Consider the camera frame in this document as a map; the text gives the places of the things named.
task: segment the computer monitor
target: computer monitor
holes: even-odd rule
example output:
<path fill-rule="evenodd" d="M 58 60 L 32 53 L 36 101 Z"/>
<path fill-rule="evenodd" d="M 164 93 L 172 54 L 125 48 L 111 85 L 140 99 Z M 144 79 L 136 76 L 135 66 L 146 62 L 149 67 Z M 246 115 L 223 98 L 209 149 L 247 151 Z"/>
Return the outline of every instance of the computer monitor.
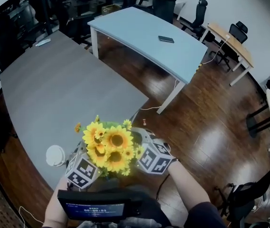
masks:
<path fill-rule="evenodd" d="M 58 191 L 58 200 L 68 218 L 97 222 L 118 222 L 140 215 L 142 198 L 136 192 Z"/>

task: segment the yellow flower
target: yellow flower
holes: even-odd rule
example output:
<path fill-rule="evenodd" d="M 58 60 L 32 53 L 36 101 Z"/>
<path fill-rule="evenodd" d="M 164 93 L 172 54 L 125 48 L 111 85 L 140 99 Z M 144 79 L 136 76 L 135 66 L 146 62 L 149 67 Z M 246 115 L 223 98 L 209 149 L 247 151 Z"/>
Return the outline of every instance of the yellow flower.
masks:
<path fill-rule="evenodd" d="M 105 163 L 107 161 L 107 155 L 105 152 L 100 153 L 96 145 L 87 146 L 87 154 L 89 155 L 91 161 L 97 167 L 102 168 L 105 166 Z"/>
<path fill-rule="evenodd" d="M 131 169 L 124 169 L 121 174 L 123 174 L 124 176 L 128 176 L 131 172 Z"/>
<path fill-rule="evenodd" d="M 94 122 L 95 122 L 95 123 L 96 123 L 96 122 L 100 122 L 99 115 L 97 115 L 97 116 L 96 116 L 96 118 L 95 118 Z"/>
<path fill-rule="evenodd" d="M 80 128 L 81 128 L 81 123 L 77 123 L 75 126 L 75 132 L 76 133 L 80 132 Z"/>
<path fill-rule="evenodd" d="M 96 130 L 96 132 L 95 132 L 95 138 L 100 140 L 100 138 L 103 137 L 105 132 L 106 132 L 106 129 L 103 127 L 102 123 L 100 123 L 97 130 Z"/>
<path fill-rule="evenodd" d="M 136 159 L 139 159 L 143 153 L 145 151 L 145 148 L 139 144 L 136 144 L 136 148 L 135 148 L 135 154 L 136 154 Z"/>
<path fill-rule="evenodd" d="M 102 143 L 88 144 L 87 149 L 96 148 L 101 154 L 106 152 L 106 148 Z"/>
<path fill-rule="evenodd" d="M 129 161 L 119 150 L 112 151 L 108 154 L 108 159 L 105 163 L 108 171 L 122 171 L 129 168 Z"/>
<path fill-rule="evenodd" d="M 123 151 L 123 155 L 126 157 L 127 160 L 131 160 L 134 158 L 134 148 L 129 146 Z"/>
<path fill-rule="evenodd" d="M 122 124 L 127 130 L 131 130 L 132 123 L 130 120 L 124 120 L 124 123 Z"/>
<path fill-rule="evenodd" d="M 111 129 L 106 131 L 102 139 L 102 144 L 110 151 L 114 151 L 132 146 L 132 139 L 133 137 L 130 131 L 122 128 L 120 125 L 117 128 L 112 126 Z"/>
<path fill-rule="evenodd" d="M 90 125 L 87 126 L 87 130 L 84 130 L 84 136 L 82 137 L 82 139 L 84 140 L 84 142 L 86 144 L 99 144 L 100 141 L 95 138 L 95 133 L 100 130 L 103 129 L 102 123 L 94 123 L 92 122 Z"/>

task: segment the flower bouquet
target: flower bouquet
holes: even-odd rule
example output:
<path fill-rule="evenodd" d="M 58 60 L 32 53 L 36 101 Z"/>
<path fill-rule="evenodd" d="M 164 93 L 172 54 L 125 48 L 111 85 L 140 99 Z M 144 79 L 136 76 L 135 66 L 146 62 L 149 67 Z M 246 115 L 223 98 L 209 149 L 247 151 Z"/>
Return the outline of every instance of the flower bouquet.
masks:
<path fill-rule="evenodd" d="M 144 148 L 133 141 L 131 121 L 101 122 L 99 116 L 87 127 L 78 123 L 77 133 L 83 132 L 82 139 L 87 145 L 90 160 L 101 170 L 101 176 L 111 172 L 129 175 L 130 166 L 141 157 Z"/>

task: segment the black sleeve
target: black sleeve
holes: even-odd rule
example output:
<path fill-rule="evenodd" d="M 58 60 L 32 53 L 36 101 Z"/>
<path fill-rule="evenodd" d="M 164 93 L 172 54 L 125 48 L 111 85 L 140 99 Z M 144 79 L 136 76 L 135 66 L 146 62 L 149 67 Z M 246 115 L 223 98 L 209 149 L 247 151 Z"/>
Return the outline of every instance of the black sleeve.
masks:
<path fill-rule="evenodd" d="M 184 228 L 226 228 L 216 207 L 210 202 L 200 203 L 189 211 Z"/>

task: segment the person's arm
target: person's arm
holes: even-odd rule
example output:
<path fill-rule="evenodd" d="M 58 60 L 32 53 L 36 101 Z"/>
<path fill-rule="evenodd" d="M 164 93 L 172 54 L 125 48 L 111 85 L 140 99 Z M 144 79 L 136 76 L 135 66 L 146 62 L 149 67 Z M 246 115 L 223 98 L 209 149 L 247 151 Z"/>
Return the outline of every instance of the person's arm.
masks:
<path fill-rule="evenodd" d="M 45 211 L 45 220 L 42 227 L 50 228 L 66 228 L 68 217 L 63 210 L 60 202 L 58 201 L 57 195 L 58 190 L 67 190 L 68 182 L 66 177 L 62 177 L 51 197 L 48 206 Z"/>
<path fill-rule="evenodd" d="M 168 171 L 187 210 L 199 203 L 210 202 L 206 191 L 179 161 L 173 162 Z"/>

